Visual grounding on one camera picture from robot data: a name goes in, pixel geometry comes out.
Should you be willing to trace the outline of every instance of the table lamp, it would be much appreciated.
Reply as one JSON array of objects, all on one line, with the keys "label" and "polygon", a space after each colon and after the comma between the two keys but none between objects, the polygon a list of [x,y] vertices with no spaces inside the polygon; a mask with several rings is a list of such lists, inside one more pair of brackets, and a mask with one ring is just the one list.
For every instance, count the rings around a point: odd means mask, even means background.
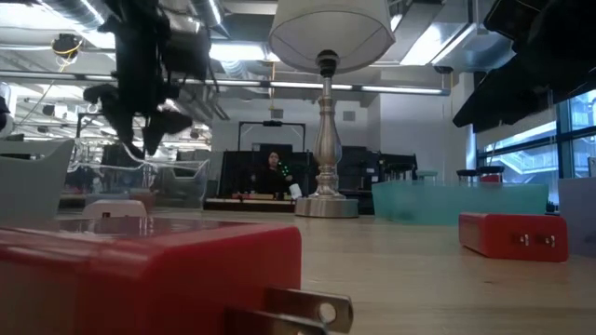
[{"label": "table lamp", "polygon": [[386,0],[279,0],[269,46],[284,63],[323,78],[320,123],[314,156],[317,190],[298,199],[296,215],[355,218],[358,200],[338,192],[342,144],[335,126],[332,77],[379,60],[395,43]]}]

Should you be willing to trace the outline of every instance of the glass window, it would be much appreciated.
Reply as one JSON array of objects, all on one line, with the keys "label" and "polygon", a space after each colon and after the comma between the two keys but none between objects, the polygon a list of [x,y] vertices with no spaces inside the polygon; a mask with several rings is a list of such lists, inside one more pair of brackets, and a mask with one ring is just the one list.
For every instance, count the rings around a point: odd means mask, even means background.
[{"label": "glass window", "polygon": [[589,177],[588,158],[596,157],[596,137],[588,136],[573,142],[574,147],[574,177]]},{"label": "glass window", "polygon": [[559,156],[556,145],[521,150],[486,158],[486,165],[505,167],[503,182],[543,183],[549,186],[549,201],[559,204]]},{"label": "glass window", "polygon": [[[523,133],[519,133],[517,135],[513,135],[510,138],[498,141],[495,143],[495,149],[507,148],[511,145],[517,145],[526,143],[529,141],[534,141],[538,139],[543,139],[549,136],[555,136],[557,134],[557,122],[552,121],[548,122],[545,125],[538,126],[532,128],[530,130],[526,130]],[[484,147],[484,152],[490,153],[493,150],[493,145],[489,144]]]},{"label": "glass window", "polygon": [[596,90],[569,100],[572,130],[596,126]]}]

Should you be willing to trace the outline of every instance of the table surface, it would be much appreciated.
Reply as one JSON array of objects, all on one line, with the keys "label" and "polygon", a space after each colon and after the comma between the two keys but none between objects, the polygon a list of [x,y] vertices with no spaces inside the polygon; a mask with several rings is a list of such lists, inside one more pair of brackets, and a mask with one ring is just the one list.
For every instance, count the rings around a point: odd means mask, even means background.
[{"label": "table surface", "polygon": [[489,260],[461,248],[455,227],[372,217],[160,211],[157,217],[283,222],[303,236],[303,289],[349,295],[350,334],[593,335],[596,260]]}]

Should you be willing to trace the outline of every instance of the red power adapter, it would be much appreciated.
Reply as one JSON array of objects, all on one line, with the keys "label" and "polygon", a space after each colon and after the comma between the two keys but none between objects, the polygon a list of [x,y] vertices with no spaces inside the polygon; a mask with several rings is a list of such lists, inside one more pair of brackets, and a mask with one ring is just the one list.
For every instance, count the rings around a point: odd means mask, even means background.
[{"label": "red power adapter", "polygon": [[567,224],[547,215],[462,213],[459,243],[496,259],[567,261]]},{"label": "red power adapter", "polygon": [[113,218],[54,221],[48,229],[0,229],[1,334],[351,327],[349,298],[299,290],[302,245],[292,226]]}]

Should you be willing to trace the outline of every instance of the silver lamp base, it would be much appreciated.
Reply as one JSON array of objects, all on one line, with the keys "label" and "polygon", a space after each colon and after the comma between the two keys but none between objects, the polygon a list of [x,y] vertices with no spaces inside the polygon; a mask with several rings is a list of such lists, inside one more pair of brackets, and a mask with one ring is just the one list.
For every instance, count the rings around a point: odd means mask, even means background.
[{"label": "silver lamp base", "polygon": [[296,201],[297,216],[324,219],[350,219],[358,217],[356,199],[300,198]]}]

